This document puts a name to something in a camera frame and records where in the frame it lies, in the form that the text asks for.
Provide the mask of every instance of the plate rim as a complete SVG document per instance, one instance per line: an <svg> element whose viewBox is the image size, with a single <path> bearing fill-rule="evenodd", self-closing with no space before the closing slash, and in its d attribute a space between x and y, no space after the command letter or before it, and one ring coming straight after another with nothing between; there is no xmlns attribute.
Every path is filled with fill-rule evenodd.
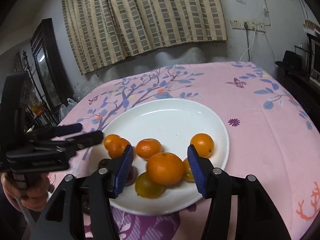
<svg viewBox="0 0 320 240"><path fill-rule="evenodd" d="M129 110L121 113L121 114L118 115L115 119L113 119L113 120L102 130L102 132L105 133L104 131L108 128L108 126L109 126L111 123L113 123L114 121L116 121L121 115L129 112L131 109L134 109L134 108L136 109L137 107L141 107L141 106L146 105L146 104L150 104L150 103L157 102L157 101L164 101L164 100L167 100L167 101L168 101L168 100L173 100L173 101L188 100L188 101L190 101L190 102L192 102L192 103L199 104L199 105L201 105L202 107L207 108L209 111L211 111L213 114L216 115L216 117L217 117L217 118L220 120L220 122L222 123L223 129L224 129L224 131L225 131L225 133L226 133L226 135L227 135L227 152L226 152L226 158L225 158L225 160L223 161L222 166L221 166L221 169L224 170L225 167L226 167L226 165L227 165L227 162L228 162L228 159L229 159L229 152L230 152L230 140L229 140L229 134L228 134L227 127L226 127L225 124L223 123L222 119L216 114L216 112L214 112L211 108L209 108L209 107L205 106L204 104L199 103L199 102L197 102L197 101L193 101L193 100L190 100L190 99L187 99L187 98L164 98L164 99L152 100L152 101L143 103L143 104L141 104L141 105L137 105L137 106L135 106L135 107L133 107L133 108L130 108ZM144 212L133 211L133 210L130 210L130 209L127 209L127 208L124 208L124 207L118 205L117 203L114 202L114 199L110 199L110 205L111 205L112 207L114 207L114 208L120 209L120 210L122 210L122 211L124 211L124 212L127 212L127 213L129 213L129 214L133 214L133 215L138 215L138 216L163 216L163 215L168 215L168 214L172 214L172 213L174 213L174 212L178 212L178 211L180 211L180 210L183 210L183 209L191 206L192 204L198 202L198 201L199 201L200 199L202 199L202 198L203 198L202 195L199 193L199 197L198 197L198 198L194 198L194 199L192 199L191 201L187 202L186 204L181 205L180 207L182 207L182 208L179 207L179 208L175 208L175 209L170 209L170 210L167 210L167 211L162 212L161 214L159 214L159 213L148 213L148 214L145 214Z"/></svg>

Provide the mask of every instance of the orange flower print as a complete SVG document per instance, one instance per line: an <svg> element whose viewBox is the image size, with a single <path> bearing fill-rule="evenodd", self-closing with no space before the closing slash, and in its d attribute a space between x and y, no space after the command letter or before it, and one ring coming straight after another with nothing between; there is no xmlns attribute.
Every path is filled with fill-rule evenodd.
<svg viewBox="0 0 320 240"><path fill-rule="evenodd" d="M162 94L165 92L165 89L164 88L160 88L158 91L157 91L157 94Z"/></svg>
<svg viewBox="0 0 320 240"><path fill-rule="evenodd" d="M299 210L297 210L297 214L300 215L300 217L306 221L313 220L317 216L318 212L320 211L320 206L318 207L318 203L320 202L320 188L316 182L315 182L315 185L316 187L312 191L312 195L311 195L311 198L313 198L313 200L311 200L311 203L310 203L314 209L312 216L307 216L303 213L302 206L303 206L304 200L302 200L301 203L298 203Z"/></svg>

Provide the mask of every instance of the blue ribbed fingertip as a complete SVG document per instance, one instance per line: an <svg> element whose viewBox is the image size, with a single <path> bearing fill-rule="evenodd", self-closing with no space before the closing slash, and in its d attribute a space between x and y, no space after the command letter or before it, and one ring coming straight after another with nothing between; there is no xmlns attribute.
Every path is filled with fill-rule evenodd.
<svg viewBox="0 0 320 240"><path fill-rule="evenodd" d="M206 190L206 176L202 172L201 165L198 161L199 155L194 149L193 145L188 147L188 161L192 171L193 178L198 189L198 192L205 197L207 195Z"/></svg>
<svg viewBox="0 0 320 240"><path fill-rule="evenodd" d="M133 148L130 147L127 155L122 161L122 164L116 174L115 186L113 188L113 193L116 195L116 197L118 197L119 194L123 192L124 185L127 181L132 162L133 162Z"/></svg>

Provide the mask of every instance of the floral tablecloth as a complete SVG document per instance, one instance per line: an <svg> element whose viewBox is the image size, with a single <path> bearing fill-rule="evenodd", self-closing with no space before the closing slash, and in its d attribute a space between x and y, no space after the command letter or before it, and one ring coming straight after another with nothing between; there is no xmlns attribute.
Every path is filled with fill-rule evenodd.
<svg viewBox="0 0 320 240"><path fill-rule="evenodd" d="M300 239L320 210L320 135L298 102L250 62L174 65L105 83L71 110L61 125L80 122L84 132L103 130L121 113L148 101L185 98L211 108L227 127L226 172L257 176L278 208L292 239ZM79 151L68 171L87 175L90 150ZM210 200L167 216L144 217L112 209L120 239L200 239ZM90 234L90 220L86 218ZM229 239L234 239L233 209Z"/></svg>

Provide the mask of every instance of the green fruit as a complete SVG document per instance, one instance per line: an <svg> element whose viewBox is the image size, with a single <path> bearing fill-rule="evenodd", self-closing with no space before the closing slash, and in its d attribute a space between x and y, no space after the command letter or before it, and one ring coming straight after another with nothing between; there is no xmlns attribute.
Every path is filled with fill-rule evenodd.
<svg viewBox="0 0 320 240"><path fill-rule="evenodd" d="M136 179L135 189L138 196L144 198L157 198L165 191L165 187L152 182L146 172Z"/></svg>

